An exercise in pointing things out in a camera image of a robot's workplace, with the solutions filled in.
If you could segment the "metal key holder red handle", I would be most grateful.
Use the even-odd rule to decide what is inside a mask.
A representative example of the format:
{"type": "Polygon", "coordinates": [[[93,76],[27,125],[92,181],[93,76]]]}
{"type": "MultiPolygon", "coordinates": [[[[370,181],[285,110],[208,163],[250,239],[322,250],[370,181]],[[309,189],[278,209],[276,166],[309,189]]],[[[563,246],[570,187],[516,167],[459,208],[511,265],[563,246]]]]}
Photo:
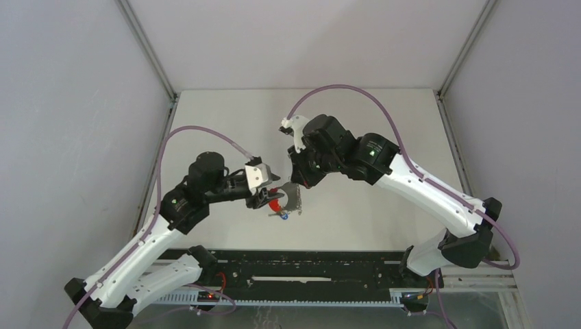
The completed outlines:
{"type": "Polygon", "coordinates": [[[300,216],[302,214],[300,185],[286,182],[274,188],[277,188],[284,196],[268,203],[273,212],[271,216],[278,216],[281,213],[288,213],[288,218],[291,214],[300,216]]]}

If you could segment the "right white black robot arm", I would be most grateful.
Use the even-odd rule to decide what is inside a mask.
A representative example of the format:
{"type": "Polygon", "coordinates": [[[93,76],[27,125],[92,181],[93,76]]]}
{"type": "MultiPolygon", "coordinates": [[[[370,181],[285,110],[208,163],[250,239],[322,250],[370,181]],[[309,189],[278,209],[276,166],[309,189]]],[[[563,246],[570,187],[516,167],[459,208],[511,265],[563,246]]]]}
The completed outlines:
{"type": "Polygon", "coordinates": [[[483,215],[497,220],[502,208],[498,200],[463,195],[429,173],[420,173],[389,139],[376,133],[354,137],[326,114],[282,119],[279,130],[293,137],[288,148],[291,182],[312,188],[327,175],[341,173],[402,196],[444,225],[431,239],[405,251],[398,276],[406,286],[415,287],[448,265],[474,269],[488,255],[493,226],[483,215]]]}

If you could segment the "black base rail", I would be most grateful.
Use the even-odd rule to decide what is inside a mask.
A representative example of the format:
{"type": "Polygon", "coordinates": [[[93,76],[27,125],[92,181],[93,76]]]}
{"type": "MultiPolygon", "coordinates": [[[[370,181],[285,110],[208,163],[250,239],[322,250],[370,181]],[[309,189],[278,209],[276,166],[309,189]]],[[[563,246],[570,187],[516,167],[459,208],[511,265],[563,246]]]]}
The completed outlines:
{"type": "Polygon", "coordinates": [[[404,252],[212,249],[210,254],[217,263],[197,284],[224,288],[233,299],[380,301],[398,289],[430,292],[442,282],[434,273],[423,277],[404,269],[404,252]]]}

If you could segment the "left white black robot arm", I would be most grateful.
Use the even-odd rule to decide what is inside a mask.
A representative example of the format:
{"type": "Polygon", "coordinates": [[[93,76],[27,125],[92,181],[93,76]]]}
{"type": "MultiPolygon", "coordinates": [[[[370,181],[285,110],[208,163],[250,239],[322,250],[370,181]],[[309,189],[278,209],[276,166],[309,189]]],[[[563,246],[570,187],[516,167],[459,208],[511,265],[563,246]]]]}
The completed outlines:
{"type": "Polygon", "coordinates": [[[92,328],[127,328],[140,311],[178,287],[211,284],[217,276],[217,259],[201,245],[157,271],[146,270],[209,216],[211,204],[243,199],[248,208],[261,208],[281,197],[267,188],[278,180],[259,157],[230,172],[221,154],[199,154],[183,180],[160,200],[144,228],[107,265],[65,285],[74,312],[92,328]]]}

